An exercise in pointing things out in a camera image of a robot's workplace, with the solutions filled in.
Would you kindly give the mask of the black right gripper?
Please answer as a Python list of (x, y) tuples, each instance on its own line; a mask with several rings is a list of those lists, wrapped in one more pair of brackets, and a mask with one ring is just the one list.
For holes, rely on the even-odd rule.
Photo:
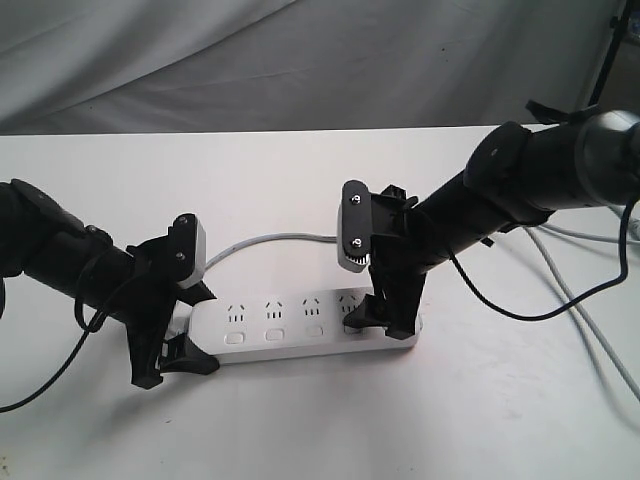
[(372, 226), (369, 274), (374, 293), (342, 320), (350, 329), (379, 327), (391, 338), (415, 335), (428, 269), (428, 236), (432, 233), (425, 215), (417, 209), (418, 198), (409, 197), (395, 185), (371, 196)]

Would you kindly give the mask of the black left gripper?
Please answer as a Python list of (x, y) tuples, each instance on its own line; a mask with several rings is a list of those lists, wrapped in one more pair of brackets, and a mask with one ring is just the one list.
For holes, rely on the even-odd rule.
[(124, 294), (131, 383), (152, 389), (162, 382), (161, 373), (216, 372), (218, 359), (201, 350), (188, 335), (163, 341), (178, 300), (195, 306), (216, 299), (203, 280), (192, 285), (187, 253), (167, 237), (129, 246), (127, 252), (134, 258), (133, 277)]

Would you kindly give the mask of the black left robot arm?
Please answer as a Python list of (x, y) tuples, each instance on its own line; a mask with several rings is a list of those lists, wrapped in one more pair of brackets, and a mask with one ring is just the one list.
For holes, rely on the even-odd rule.
[(219, 369), (186, 334), (166, 336), (177, 303), (213, 299), (205, 266), (206, 233), (192, 213), (179, 215), (166, 235), (121, 250), (35, 186), (1, 185), (2, 278), (24, 274), (73, 298), (79, 326), (91, 333), (108, 317), (121, 322), (137, 387), (151, 389), (168, 372)]

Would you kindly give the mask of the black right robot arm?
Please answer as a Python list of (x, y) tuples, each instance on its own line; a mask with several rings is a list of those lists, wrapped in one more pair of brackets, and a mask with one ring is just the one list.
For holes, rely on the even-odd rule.
[(338, 210), (338, 260), (367, 271), (373, 290), (346, 313), (351, 329), (379, 327), (404, 340), (427, 274), (497, 232), (537, 227), (557, 211), (619, 206), (639, 199), (639, 118), (596, 105), (562, 112), (537, 102), (532, 131), (509, 121), (475, 148), (465, 168), (424, 200), (397, 186), (379, 193), (347, 181)]

